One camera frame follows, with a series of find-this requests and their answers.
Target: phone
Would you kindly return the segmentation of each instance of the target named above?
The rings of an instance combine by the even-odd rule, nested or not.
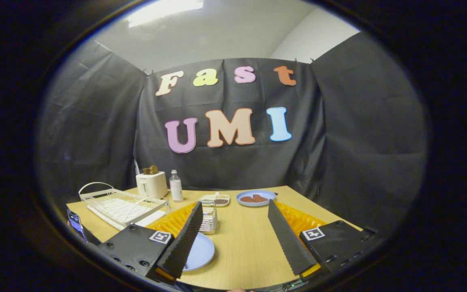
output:
[[[87,243],[99,245],[102,242],[96,238],[89,230],[84,229],[80,222],[80,217],[70,209],[68,209],[68,220],[72,229]]]

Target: blue plate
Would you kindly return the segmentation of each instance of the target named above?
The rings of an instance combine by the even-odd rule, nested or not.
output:
[[[214,243],[203,233],[198,233],[194,244],[192,244],[183,272],[197,270],[206,266],[214,257],[214,251]]]
[[[249,202],[243,202],[241,201],[242,197],[253,197],[254,194],[258,194],[263,198],[267,198],[268,201],[265,202],[260,202],[260,203],[249,203]],[[246,206],[246,207],[260,207],[260,206],[265,206],[269,204],[269,200],[274,200],[275,199],[275,193],[270,192],[270,191],[264,191],[264,190],[253,190],[253,191],[246,191],[246,192],[241,192],[241,194],[237,195],[237,201],[239,204]]]

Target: white dish rack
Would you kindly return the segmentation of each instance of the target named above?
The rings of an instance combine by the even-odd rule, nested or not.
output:
[[[85,187],[97,183],[100,182],[91,182],[83,186],[78,191],[78,195],[82,201],[88,204],[89,210],[117,229],[121,230],[131,223],[137,223],[151,215],[160,218],[165,215],[165,213],[161,214],[163,207],[167,209],[166,214],[170,213],[169,202],[164,198],[142,197],[138,194],[119,191],[107,183],[101,182],[100,184],[107,185],[111,187],[110,189],[87,194],[81,193]]]

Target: ceiling light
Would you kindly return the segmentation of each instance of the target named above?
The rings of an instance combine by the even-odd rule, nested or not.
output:
[[[158,0],[139,10],[133,12],[127,17],[129,27],[144,24],[157,18],[167,15],[201,9],[204,0]]]

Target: table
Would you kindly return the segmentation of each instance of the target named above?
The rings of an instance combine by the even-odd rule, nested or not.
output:
[[[288,186],[269,187],[278,193],[276,201],[310,214],[326,223],[343,220],[316,203],[310,201]],[[137,188],[126,190],[138,194]],[[219,229],[216,234],[207,235],[215,245],[212,261],[199,270],[184,272],[178,281],[217,290],[236,287],[256,289],[278,285],[298,279],[291,267],[268,220],[268,207],[245,207],[236,200],[242,191],[221,191],[230,195],[226,207],[217,207]],[[174,202],[168,192],[165,198],[170,202],[172,211],[183,208],[211,191],[183,191],[184,201]],[[104,242],[119,231],[86,208],[86,202],[67,204],[78,214],[85,228]],[[348,224],[362,229],[350,222]]]

